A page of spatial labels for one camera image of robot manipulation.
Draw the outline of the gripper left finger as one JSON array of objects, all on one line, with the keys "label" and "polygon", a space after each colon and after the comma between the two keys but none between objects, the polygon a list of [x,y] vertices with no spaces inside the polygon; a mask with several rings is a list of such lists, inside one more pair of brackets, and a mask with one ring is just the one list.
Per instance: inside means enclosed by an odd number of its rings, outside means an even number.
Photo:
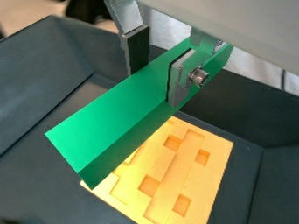
[{"label": "gripper left finger", "polygon": [[150,27],[143,23],[137,0],[105,0],[126,52],[127,75],[137,73],[150,56]]}]

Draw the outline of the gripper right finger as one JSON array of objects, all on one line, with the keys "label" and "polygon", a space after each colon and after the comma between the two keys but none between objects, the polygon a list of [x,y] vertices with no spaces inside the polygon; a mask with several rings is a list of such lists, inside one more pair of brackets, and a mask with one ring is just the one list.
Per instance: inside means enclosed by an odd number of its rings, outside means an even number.
[{"label": "gripper right finger", "polygon": [[205,61],[222,48],[223,41],[197,28],[191,28],[191,47],[171,62],[169,69],[167,98],[177,107],[187,98],[191,86],[201,87],[210,73],[203,70]]}]

